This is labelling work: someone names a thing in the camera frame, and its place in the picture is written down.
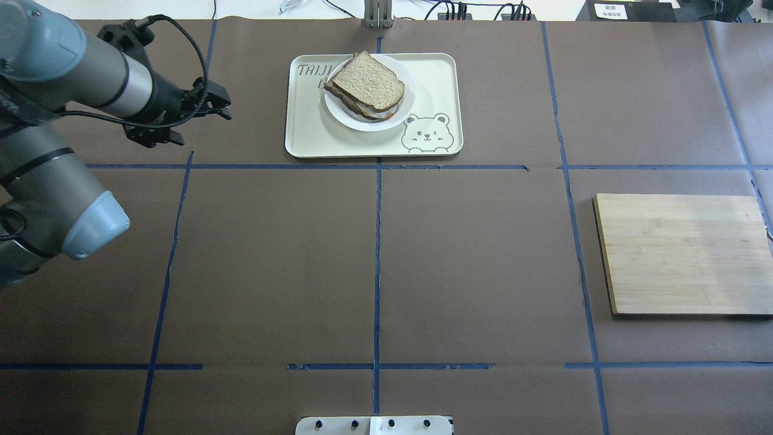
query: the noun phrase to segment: table surface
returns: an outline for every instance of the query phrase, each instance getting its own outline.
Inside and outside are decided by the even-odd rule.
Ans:
[[[773,49],[750,41],[773,27],[183,25],[233,120],[157,149],[56,123],[132,228],[0,295],[8,433],[293,433],[374,413],[450,415],[465,434],[773,426],[773,321],[612,315],[592,207],[747,195],[769,227]],[[184,39],[155,32],[155,69],[191,83]],[[290,62],[360,50],[455,58],[457,156],[284,151]]]

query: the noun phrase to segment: black device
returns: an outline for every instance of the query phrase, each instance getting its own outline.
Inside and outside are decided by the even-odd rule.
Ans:
[[[599,17],[596,5],[602,8],[609,5],[620,5],[625,10],[625,18],[608,19]],[[674,8],[671,3],[654,2],[602,2],[587,0],[577,14],[575,21],[641,21],[641,22],[676,22]]]

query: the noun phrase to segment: white label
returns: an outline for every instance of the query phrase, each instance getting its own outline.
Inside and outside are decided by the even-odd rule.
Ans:
[[[601,3],[594,3],[596,7],[596,16],[598,18],[606,19],[628,19],[625,14],[625,6],[623,5],[603,5]]]

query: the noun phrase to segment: black cable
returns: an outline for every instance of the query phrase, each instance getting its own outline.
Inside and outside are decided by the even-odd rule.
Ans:
[[[201,49],[196,44],[196,41],[194,41],[193,38],[188,34],[188,32],[186,32],[186,30],[183,29],[183,27],[178,22],[176,22],[174,19],[169,18],[166,15],[153,15],[153,16],[150,16],[150,17],[148,17],[148,22],[143,24],[143,25],[141,25],[141,26],[139,26],[138,29],[142,30],[145,27],[148,27],[148,26],[150,26],[151,24],[153,24],[154,22],[157,22],[157,21],[170,22],[174,27],[176,27],[177,30],[179,30],[185,36],[185,38],[188,40],[188,42],[191,43],[191,45],[193,46],[193,49],[196,51],[196,55],[199,57],[199,62],[201,63],[201,69],[202,69],[202,72],[203,72],[202,84],[203,84],[204,88],[202,89],[201,94],[199,95],[199,99],[196,101],[196,106],[193,108],[193,110],[190,113],[188,113],[187,115],[185,115],[184,117],[180,118],[177,121],[169,122],[167,124],[161,124],[161,125],[140,124],[138,122],[130,122],[130,121],[126,121],[124,119],[113,118],[111,116],[100,115],[98,113],[93,113],[93,112],[90,112],[90,111],[78,111],[78,110],[61,111],[61,112],[58,113],[58,115],[61,115],[61,116],[85,116],[87,118],[95,118],[95,119],[99,119],[101,121],[113,122],[114,124],[128,125],[130,127],[139,127],[139,128],[151,128],[151,129],[154,129],[154,128],[171,128],[171,127],[176,127],[178,125],[184,124],[184,123],[190,121],[191,119],[193,119],[193,117],[195,117],[199,113],[199,110],[204,105],[204,100],[206,99],[206,94],[207,94],[207,91],[209,90],[209,76],[207,75],[207,71],[206,71],[206,61],[204,60],[204,55],[201,54]]]
[[[499,11],[496,11],[496,14],[494,15],[494,21],[496,21],[496,19],[499,17],[499,14],[502,13],[502,10],[504,10],[508,6],[510,7],[510,11],[511,11],[510,12],[510,15],[511,15],[510,19],[512,19],[512,15],[516,14],[516,6],[513,3],[505,3],[504,5],[502,5],[502,7],[499,8]]]
[[[432,5],[432,7],[430,8],[430,10],[429,10],[429,11],[427,11],[427,14],[424,16],[424,19],[425,19],[425,20],[426,20],[426,19],[428,19],[428,18],[430,17],[430,14],[432,13],[432,11],[434,11],[434,9],[435,9],[435,8],[437,8],[439,5],[445,4],[445,7],[446,7],[446,10],[445,10],[445,19],[447,19],[447,20],[448,20],[448,4],[449,4],[449,3],[451,4],[451,7],[453,8],[453,7],[454,7],[454,2],[450,2],[449,0],[440,0],[439,2],[436,2],[434,5]]]
[[[424,1],[425,2],[432,2],[432,3],[436,3],[436,2],[445,3],[447,0],[424,0]],[[470,6],[501,6],[502,5],[502,3],[498,3],[498,4],[493,4],[493,3],[467,3],[467,4],[470,5]]]
[[[7,207],[0,207],[0,218],[2,218],[3,223],[8,222],[8,218],[16,218],[19,220],[19,229],[17,229],[14,232],[8,232],[8,234],[0,235],[0,241],[8,241],[8,240],[15,240],[19,237],[22,237],[22,233],[24,232],[24,228],[27,228],[27,219],[24,217],[23,214],[19,213],[18,211],[7,208]],[[11,225],[3,225],[4,227],[10,228]]]
[[[334,7],[334,8],[336,8],[336,9],[338,9],[339,11],[341,11],[341,12],[343,12],[343,13],[347,14],[348,16],[350,16],[350,17],[352,17],[352,18],[359,18],[359,17],[356,17],[356,16],[354,16],[354,15],[353,15],[351,12],[347,11],[346,9],[344,9],[344,8],[342,8],[342,7],[338,6],[338,5],[336,5],[335,3],[331,2],[330,0],[322,0],[322,1],[323,1],[323,2],[325,2],[325,3],[327,3],[328,5],[330,5],[330,6]]]

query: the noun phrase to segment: wire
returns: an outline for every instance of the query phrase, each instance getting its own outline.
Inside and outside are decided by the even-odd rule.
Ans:
[[[328,5],[330,5],[330,6],[334,7],[334,8],[336,8],[336,9],[338,9],[339,11],[341,11],[341,12],[343,12],[343,13],[347,14],[348,16],[350,16],[350,17],[352,17],[352,18],[359,18],[359,17],[356,17],[356,16],[354,16],[354,15],[353,15],[351,12],[347,11],[346,9],[344,9],[344,8],[342,8],[342,7],[338,6],[338,5],[336,5],[335,3],[331,2],[330,0],[322,0],[322,1],[323,1],[323,2],[325,2],[325,3],[327,3]]]
[[[511,11],[510,15],[515,15],[516,14],[516,6],[513,3],[506,3],[506,4],[502,5],[502,7],[499,8],[499,11],[496,11],[496,14],[494,15],[494,21],[496,21],[496,19],[499,17],[499,14],[502,13],[502,10],[504,8],[508,7],[508,6],[510,7],[510,11]]]
[[[193,108],[193,110],[190,113],[188,113],[187,115],[185,115],[184,117],[180,118],[177,121],[169,122],[167,124],[161,124],[161,125],[140,124],[138,122],[130,122],[130,121],[126,121],[124,119],[114,118],[114,117],[111,117],[111,116],[100,115],[98,113],[93,113],[93,112],[90,112],[90,111],[78,111],[78,110],[61,111],[61,112],[58,113],[58,115],[61,115],[61,116],[85,116],[87,118],[95,118],[95,119],[99,119],[101,121],[112,122],[114,124],[121,124],[121,125],[127,125],[127,126],[130,126],[130,127],[139,127],[139,128],[151,128],[151,129],[176,127],[178,125],[184,124],[184,123],[190,121],[191,119],[193,119],[193,117],[195,117],[199,113],[199,110],[204,105],[204,100],[206,99],[206,94],[207,94],[207,91],[209,90],[209,76],[207,75],[206,62],[204,61],[204,56],[201,54],[201,49],[196,44],[196,41],[193,40],[193,38],[188,34],[188,32],[186,32],[186,30],[183,29],[183,27],[178,22],[176,22],[174,19],[169,18],[166,15],[153,15],[153,16],[148,17],[148,22],[143,24],[143,25],[141,25],[141,26],[139,26],[139,29],[142,30],[143,28],[148,27],[148,26],[150,26],[151,24],[153,24],[154,22],[157,22],[157,21],[167,21],[167,22],[170,22],[174,27],[176,27],[177,30],[179,30],[185,36],[185,38],[188,40],[188,42],[191,43],[191,45],[193,46],[193,49],[196,51],[196,55],[199,57],[199,62],[201,63],[201,69],[202,69],[202,72],[203,72],[202,84],[203,84],[204,88],[201,90],[201,94],[199,95],[199,99],[196,101],[196,106]]]
[[[456,20],[456,19],[467,19],[467,7],[468,6],[498,6],[499,11],[497,11],[496,15],[494,15],[494,21],[499,17],[499,14],[502,13],[502,10],[506,8],[507,6],[510,6],[510,10],[512,11],[510,14],[510,19],[512,21],[530,21],[532,18],[532,12],[531,8],[529,6],[526,6],[523,4],[523,0],[518,5],[518,8],[513,3],[505,3],[504,5],[494,4],[494,3],[463,3],[463,2],[456,2],[454,3],[452,0],[424,0],[425,2],[433,3],[432,7],[429,11],[427,11],[426,16],[424,19],[429,19],[430,15],[432,14],[432,11],[434,11],[435,8],[438,7],[440,4],[445,4],[446,6],[446,13],[445,13],[445,19],[449,20]],[[459,11],[457,12],[455,5],[459,5]]]
[[[19,229],[13,232],[9,230],[9,228],[13,227],[8,224],[8,218],[11,217],[16,218],[20,223]],[[8,234],[0,235],[0,241],[16,240],[17,238],[22,237],[24,229],[27,228],[27,219],[23,214],[12,208],[0,207],[0,218],[2,219],[3,228],[8,231]]]
[[[456,8],[454,7],[454,2],[450,2],[449,0],[441,0],[441,1],[437,2],[437,3],[435,3],[434,5],[432,5],[430,10],[427,11],[427,14],[424,16],[424,20],[426,20],[426,19],[428,19],[430,17],[430,14],[432,13],[432,11],[434,11],[435,8],[437,8],[439,5],[442,5],[444,3],[445,3],[445,7],[446,7],[446,9],[445,9],[445,19],[448,19],[448,5],[449,4],[452,7],[452,11],[456,12]]]

